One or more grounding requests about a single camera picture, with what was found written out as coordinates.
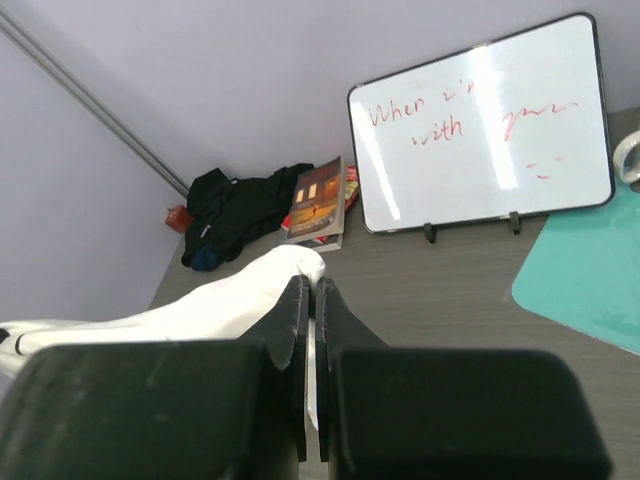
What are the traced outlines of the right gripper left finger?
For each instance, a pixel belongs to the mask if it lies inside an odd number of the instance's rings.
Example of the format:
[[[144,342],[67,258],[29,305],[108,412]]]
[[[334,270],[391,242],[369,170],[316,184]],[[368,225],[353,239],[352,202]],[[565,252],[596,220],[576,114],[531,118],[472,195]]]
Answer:
[[[5,479],[295,479],[310,286],[235,340],[56,346],[1,408]]]

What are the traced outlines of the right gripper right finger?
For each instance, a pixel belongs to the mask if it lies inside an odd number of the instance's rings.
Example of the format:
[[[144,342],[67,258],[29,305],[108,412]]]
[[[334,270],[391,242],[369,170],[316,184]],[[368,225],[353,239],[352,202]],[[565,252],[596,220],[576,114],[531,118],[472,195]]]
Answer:
[[[320,457],[333,479],[607,479],[581,385],[540,350],[400,348],[316,290]]]

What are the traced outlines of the white t-shirt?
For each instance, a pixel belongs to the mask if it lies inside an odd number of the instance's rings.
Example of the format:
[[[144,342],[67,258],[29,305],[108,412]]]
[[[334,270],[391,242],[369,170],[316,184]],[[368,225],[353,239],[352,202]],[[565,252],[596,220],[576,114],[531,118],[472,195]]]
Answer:
[[[1,372],[15,378],[32,355],[58,345],[236,339],[276,306],[293,277],[303,276],[315,288],[325,270],[325,262],[316,251],[282,245],[231,276],[132,316],[102,322],[3,322]]]

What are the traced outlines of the brown Edward Tulane book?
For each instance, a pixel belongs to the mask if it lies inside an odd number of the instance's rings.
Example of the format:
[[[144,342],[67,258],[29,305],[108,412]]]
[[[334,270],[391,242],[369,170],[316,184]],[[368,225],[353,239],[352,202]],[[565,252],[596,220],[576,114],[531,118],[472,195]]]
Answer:
[[[340,156],[300,175],[285,242],[296,244],[342,233],[345,188],[346,166]]]

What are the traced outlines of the red Treehouse book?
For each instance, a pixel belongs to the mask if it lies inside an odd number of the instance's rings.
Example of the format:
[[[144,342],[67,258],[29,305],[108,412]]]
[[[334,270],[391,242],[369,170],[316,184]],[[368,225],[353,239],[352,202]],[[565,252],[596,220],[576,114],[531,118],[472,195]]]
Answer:
[[[359,178],[355,165],[349,165],[346,170],[346,188],[345,188],[345,212],[353,206],[359,197]]]

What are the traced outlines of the blue Nineteen Eighty-Four book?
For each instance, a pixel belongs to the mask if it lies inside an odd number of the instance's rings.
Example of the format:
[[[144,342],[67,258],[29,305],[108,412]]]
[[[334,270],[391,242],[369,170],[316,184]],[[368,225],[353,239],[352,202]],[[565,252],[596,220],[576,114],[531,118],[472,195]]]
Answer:
[[[342,247],[343,234],[322,236],[314,239],[299,242],[300,246],[310,248],[318,253],[340,250]]]

